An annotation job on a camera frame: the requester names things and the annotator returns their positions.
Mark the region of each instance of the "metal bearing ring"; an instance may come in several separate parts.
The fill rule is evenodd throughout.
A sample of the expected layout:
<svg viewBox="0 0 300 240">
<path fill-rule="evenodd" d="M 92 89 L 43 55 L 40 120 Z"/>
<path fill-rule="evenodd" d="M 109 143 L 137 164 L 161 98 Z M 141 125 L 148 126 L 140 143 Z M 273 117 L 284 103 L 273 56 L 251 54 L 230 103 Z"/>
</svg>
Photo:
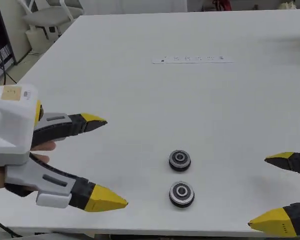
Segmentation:
<svg viewBox="0 0 300 240">
<path fill-rule="evenodd" d="M 178 172 L 183 172 L 190 167 L 191 159 L 189 154 L 183 150 L 175 150 L 170 154 L 169 165 Z"/>
<path fill-rule="evenodd" d="M 193 188 L 184 181 L 175 182 L 169 191 L 170 201 L 179 208 L 189 207 L 194 199 L 195 192 Z"/>
</svg>

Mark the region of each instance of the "table surface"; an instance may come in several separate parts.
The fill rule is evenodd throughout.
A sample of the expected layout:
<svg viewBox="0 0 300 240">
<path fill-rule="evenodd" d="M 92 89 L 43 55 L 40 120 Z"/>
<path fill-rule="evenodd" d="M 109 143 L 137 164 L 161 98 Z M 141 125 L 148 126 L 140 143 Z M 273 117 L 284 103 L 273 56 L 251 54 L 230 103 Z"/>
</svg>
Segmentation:
<svg viewBox="0 0 300 240">
<path fill-rule="evenodd" d="M 152 64 L 161 56 L 233 63 Z M 0 190 L 0 221 L 23 230 L 260 236 L 247 222 L 300 202 L 300 174 L 264 162 L 300 152 L 300 10 L 82 16 L 26 74 L 46 112 L 108 125 L 57 144 L 51 165 L 129 201 L 87 213 Z M 177 173 L 169 154 L 187 151 Z M 177 209 L 170 186 L 194 203 Z"/>
</svg>

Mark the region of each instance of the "yellow tip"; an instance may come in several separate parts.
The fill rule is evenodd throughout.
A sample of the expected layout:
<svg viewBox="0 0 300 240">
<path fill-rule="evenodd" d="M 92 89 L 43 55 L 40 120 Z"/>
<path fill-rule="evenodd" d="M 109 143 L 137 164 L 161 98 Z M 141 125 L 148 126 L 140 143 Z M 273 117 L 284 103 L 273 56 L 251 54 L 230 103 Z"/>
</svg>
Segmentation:
<svg viewBox="0 0 300 240">
<path fill-rule="evenodd" d="M 251 220 L 248 225 L 258 231 L 278 237 L 296 237 L 294 226 L 281 207 L 267 211 L 266 213 Z"/>
<path fill-rule="evenodd" d="M 268 156 L 267 159 L 274 159 L 274 158 L 282 158 L 282 159 L 288 159 L 294 154 L 293 152 L 282 152 L 278 153 L 276 155 Z"/>
<path fill-rule="evenodd" d="M 95 185 L 88 203 L 85 206 L 87 212 L 104 212 L 123 209 L 128 202 L 106 187 Z"/>
<path fill-rule="evenodd" d="M 92 122 L 92 121 L 101 121 L 101 122 L 106 122 L 105 119 L 95 116 L 89 113 L 81 113 L 81 116 L 87 121 L 87 122 Z"/>
<path fill-rule="evenodd" d="M 34 126 L 37 125 L 40 119 L 40 109 L 41 109 L 41 102 L 40 100 L 36 101 L 36 108 L 35 108 L 35 117 L 34 117 Z"/>
</svg>

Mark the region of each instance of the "label sticker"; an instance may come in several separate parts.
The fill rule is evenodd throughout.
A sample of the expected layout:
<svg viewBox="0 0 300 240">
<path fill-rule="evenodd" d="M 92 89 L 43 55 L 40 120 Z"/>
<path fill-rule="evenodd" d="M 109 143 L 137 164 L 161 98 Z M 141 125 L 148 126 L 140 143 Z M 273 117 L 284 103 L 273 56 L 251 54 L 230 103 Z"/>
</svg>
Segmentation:
<svg viewBox="0 0 300 240">
<path fill-rule="evenodd" d="M 228 64 L 233 62 L 227 56 L 163 56 L 152 59 L 153 64 Z"/>
<path fill-rule="evenodd" d="M 10 101 L 20 101 L 21 90 L 21 86 L 4 86 L 1 99 Z"/>
</svg>

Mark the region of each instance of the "black cable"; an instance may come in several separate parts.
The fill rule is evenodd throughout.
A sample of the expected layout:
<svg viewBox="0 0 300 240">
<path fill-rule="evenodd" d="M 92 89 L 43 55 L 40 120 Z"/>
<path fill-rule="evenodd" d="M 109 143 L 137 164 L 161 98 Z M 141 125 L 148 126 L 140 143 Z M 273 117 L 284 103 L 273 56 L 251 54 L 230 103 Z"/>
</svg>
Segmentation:
<svg viewBox="0 0 300 240">
<path fill-rule="evenodd" d="M 6 74 L 12 80 L 12 82 L 14 82 L 15 84 L 17 84 L 17 82 L 9 75 L 9 73 L 6 72 Z"/>
<path fill-rule="evenodd" d="M 0 222 L 0 228 L 3 229 L 4 231 L 6 231 L 8 234 L 11 235 L 11 237 L 16 237 L 16 238 L 22 238 L 23 236 L 19 235 L 18 233 L 12 231 L 10 228 L 4 226 L 3 224 L 1 224 Z"/>
<path fill-rule="evenodd" d="M 1 60 L 0 65 L 1 65 L 1 68 L 2 68 L 2 71 L 3 71 L 3 85 L 6 85 L 6 83 L 7 83 L 7 76 L 16 84 L 17 82 L 7 73 L 4 58 L 3 58 L 2 53 L 1 53 L 1 49 L 0 49 L 0 60 Z"/>
</svg>

